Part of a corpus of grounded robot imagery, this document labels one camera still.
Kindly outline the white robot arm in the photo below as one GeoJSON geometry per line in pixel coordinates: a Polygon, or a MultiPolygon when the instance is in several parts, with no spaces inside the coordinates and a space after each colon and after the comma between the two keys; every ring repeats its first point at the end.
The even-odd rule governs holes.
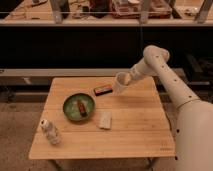
{"type": "Polygon", "coordinates": [[[156,74],[178,110],[176,171],[213,171],[213,104],[200,99],[167,65],[169,52],[147,46],[130,69],[134,81],[156,74]]]}

